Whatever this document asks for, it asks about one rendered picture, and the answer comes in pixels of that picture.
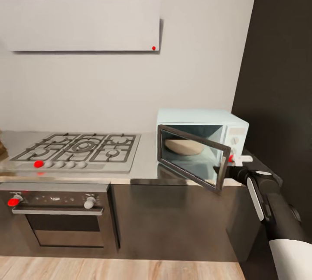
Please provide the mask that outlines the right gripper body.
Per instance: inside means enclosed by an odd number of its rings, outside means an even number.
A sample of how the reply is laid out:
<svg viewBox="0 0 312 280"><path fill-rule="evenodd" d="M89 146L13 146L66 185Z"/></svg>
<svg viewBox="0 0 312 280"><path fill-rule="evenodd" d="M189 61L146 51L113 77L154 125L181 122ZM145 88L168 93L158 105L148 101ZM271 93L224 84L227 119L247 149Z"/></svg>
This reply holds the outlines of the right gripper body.
<svg viewBox="0 0 312 280"><path fill-rule="evenodd" d="M238 176L239 172L242 170L248 169L247 166L227 166L225 178L226 179L234 179L239 182Z"/></svg>

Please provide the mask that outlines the microwave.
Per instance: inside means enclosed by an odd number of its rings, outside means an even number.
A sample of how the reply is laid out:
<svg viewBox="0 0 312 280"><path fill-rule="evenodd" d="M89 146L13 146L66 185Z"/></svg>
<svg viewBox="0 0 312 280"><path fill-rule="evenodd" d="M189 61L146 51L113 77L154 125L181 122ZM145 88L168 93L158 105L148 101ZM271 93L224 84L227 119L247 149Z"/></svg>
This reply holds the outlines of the microwave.
<svg viewBox="0 0 312 280"><path fill-rule="evenodd" d="M248 127L224 109L158 109L157 161L220 195L228 162L241 156Z"/></svg>

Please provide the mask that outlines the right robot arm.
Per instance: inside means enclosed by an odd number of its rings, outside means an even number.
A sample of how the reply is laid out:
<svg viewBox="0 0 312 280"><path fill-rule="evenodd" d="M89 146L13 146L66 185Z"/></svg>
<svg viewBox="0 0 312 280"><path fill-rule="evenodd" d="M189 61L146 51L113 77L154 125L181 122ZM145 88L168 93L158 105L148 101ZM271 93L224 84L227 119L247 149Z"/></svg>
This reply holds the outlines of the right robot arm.
<svg viewBox="0 0 312 280"><path fill-rule="evenodd" d="M225 178L248 187L258 217L265 225L279 280L312 280L312 243L301 228L301 218L280 194L271 173L248 170L251 156L233 156Z"/></svg>

